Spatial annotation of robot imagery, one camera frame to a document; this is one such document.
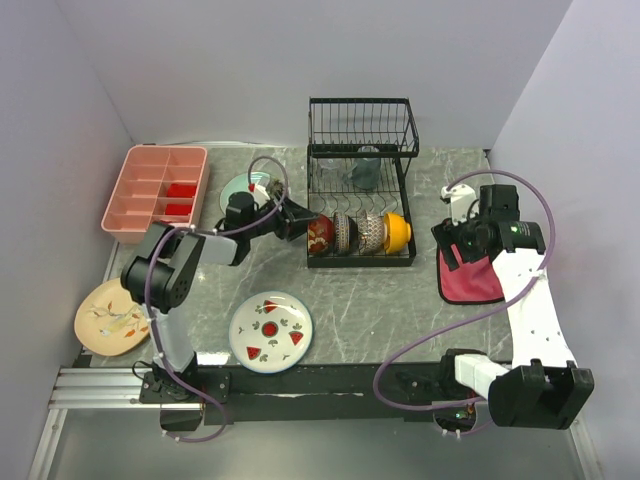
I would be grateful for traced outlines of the white bowl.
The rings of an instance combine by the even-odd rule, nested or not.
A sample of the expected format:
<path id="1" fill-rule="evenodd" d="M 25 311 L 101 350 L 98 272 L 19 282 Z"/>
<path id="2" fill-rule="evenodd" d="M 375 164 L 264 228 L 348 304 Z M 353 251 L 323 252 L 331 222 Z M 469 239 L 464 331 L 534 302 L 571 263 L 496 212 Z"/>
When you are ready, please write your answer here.
<path id="1" fill-rule="evenodd" d="M 335 229 L 330 218 L 323 214 L 308 224 L 307 252 L 312 256 L 330 253 L 334 246 Z"/>

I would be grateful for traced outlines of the brown glazed bowl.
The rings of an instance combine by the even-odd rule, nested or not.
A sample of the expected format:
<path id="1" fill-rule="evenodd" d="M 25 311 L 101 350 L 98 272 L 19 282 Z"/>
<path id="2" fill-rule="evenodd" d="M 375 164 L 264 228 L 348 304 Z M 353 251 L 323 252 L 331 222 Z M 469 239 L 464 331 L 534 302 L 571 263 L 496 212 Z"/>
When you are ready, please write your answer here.
<path id="1" fill-rule="evenodd" d="M 343 212 L 332 216 L 334 226 L 334 253 L 345 256 L 353 254 L 359 246 L 359 230 L 356 221 Z"/>

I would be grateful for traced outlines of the orange bowl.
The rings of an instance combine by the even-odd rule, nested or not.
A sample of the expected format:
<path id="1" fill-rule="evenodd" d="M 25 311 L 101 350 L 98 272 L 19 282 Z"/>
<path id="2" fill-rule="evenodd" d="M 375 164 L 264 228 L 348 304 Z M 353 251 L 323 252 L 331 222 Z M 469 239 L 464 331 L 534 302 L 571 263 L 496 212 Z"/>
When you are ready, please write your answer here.
<path id="1" fill-rule="evenodd" d="M 409 222 L 399 214 L 388 212 L 383 217 L 386 227 L 386 239 L 383 248 L 386 254 L 395 254 L 404 249 L 412 238 Z"/>

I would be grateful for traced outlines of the mint green flower plate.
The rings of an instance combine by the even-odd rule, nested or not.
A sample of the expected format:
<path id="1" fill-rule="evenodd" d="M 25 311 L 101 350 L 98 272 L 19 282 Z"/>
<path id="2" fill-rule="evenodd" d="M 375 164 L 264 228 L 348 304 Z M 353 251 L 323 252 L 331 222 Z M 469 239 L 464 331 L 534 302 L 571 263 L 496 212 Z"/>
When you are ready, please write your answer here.
<path id="1" fill-rule="evenodd" d="M 278 178 L 276 178 L 274 175 L 271 175 L 263 171 L 254 171 L 251 174 L 251 181 L 253 183 L 259 183 L 261 185 L 264 185 L 267 189 L 267 187 L 271 183 L 278 181 Z M 246 175 L 240 174 L 234 177 L 233 179 L 231 179 L 225 185 L 225 187 L 222 189 L 222 192 L 219 196 L 219 206 L 223 214 L 226 213 L 226 209 L 228 207 L 231 196 L 238 192 L 249 192 L 249 184 L 250 182 L 247 180 Z"/>

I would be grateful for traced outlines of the clear faceted drinking glass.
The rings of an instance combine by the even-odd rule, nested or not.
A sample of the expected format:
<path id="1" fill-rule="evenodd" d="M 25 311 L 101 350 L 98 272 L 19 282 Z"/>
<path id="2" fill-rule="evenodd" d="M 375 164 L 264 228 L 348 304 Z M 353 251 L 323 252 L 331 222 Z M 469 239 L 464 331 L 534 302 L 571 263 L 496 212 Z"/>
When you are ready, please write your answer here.
<path id="1" fill-rule="evenodd" d="M 323 178 L 340 175 L 341 161 L 335 158 L 319 158 L 317 160 L 320 175 Z"/>

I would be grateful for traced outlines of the black wire dish rack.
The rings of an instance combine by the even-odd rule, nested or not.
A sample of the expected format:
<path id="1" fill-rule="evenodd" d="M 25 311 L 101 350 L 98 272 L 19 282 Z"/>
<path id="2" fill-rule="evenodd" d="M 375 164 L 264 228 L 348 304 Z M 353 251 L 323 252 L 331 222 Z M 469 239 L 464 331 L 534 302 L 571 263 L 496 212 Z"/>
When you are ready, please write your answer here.
<path id="1" fill-rule="evenodd" d="M 412 221 L 406 177 L 419 134 L 409 99 L 310 98 L 308 131 L 311 210 L 328 218 L 394 213 Z"/>

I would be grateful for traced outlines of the patterned purple bowl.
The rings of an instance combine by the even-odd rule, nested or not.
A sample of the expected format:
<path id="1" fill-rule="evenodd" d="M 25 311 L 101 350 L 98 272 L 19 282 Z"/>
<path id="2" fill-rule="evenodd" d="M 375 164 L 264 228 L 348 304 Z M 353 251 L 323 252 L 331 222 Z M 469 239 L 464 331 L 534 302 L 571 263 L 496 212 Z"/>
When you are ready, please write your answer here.
<path id="1" fill-rule="evenodd" d="M 363 211 L 356 218 L 360 255 L 373 255 L 383 249 L 387 239 L 384 217 L 375 212 Z"/>

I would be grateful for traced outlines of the white grey mug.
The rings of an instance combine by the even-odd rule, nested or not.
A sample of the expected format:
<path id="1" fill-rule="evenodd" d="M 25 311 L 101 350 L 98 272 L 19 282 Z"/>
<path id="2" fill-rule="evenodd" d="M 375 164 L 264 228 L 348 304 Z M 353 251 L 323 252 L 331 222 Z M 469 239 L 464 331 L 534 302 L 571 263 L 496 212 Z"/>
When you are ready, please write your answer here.
<path id="1" fill-rule="evenodd" d="M 372 145 L 363 145 L 357 152 L 363 157 L 356 158 L 351 167 L 343 175 L 347 183 L 361 190 L 374 190 L 381 176 L 381 157 L 378 148 Z"/>

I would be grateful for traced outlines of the watermelon pattern plate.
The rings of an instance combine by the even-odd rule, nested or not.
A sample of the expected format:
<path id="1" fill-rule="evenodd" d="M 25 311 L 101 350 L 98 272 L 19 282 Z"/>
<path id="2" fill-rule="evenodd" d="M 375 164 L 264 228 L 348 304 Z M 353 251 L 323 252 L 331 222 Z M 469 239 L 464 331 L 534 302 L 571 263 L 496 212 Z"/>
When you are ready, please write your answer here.
<path id="1" fill-rule="evenodd" d="M 291 294 L 265 291 L 244 301 L 229 327 L 229 344 L 236 360 L 259 374 L 292 368 L 306 354 L 314 324 L 307 307 Z"/>

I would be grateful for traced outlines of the beige bird plate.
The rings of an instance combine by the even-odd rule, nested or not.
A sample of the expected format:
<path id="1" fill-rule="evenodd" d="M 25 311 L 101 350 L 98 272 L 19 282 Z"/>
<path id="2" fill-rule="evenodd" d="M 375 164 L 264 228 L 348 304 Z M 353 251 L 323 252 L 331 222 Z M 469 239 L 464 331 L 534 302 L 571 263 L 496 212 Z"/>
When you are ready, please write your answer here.
<path id="1" fill-rule="evenodd" d="M 119 279 L 112 279 L 96 287 L 80 304 L 74 332 L 94 354 L 115 357 L 146 340 L 150 329 L 141 307 Z"/>

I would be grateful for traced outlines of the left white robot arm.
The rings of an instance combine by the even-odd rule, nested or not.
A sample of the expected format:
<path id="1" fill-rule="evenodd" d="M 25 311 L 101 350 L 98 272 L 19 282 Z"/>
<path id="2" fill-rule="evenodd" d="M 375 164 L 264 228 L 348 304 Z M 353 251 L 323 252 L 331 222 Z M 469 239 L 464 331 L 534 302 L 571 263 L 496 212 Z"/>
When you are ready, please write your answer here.
<path id="1" fill-rule="evenodd" d="M 236 192 L 226 213 L 211 231 L 153 222 L 120 276 L 122 288 L 144 308 L 154 344 L 152 371 L 176 401 L 193 399 L 200 388 L 197 355 L 186 326 L 168 314 L 186 300 L 201 255 L 213 248 L 214 262 L 237 266 L 255 238 L 274 234 L 291 241 L 307 231 L 319 215 L 277 195 L 259 207 L 249 192 Z"/>

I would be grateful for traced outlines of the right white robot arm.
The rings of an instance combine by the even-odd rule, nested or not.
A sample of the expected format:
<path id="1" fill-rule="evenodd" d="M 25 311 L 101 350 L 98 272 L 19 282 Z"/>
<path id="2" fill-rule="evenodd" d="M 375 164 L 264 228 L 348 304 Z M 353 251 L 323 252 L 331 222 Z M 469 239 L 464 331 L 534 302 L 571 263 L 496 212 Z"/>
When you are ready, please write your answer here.
<path id="1" fill-rule="evenodd" d="M 595 381 L 561 331 L 542 264 L 551 246 L 540 226 L 521 220 L 513 185 L 444 187 L 441 198 L 450 215 L 432 229 L 439 270 L 489 261 L 508 305 L 513 358 L 504 367 L 478 350 L 449 349 L 440 362 L 440 391 L 450 398 L 474 391 L 501 427 L 569 428 Z"/>

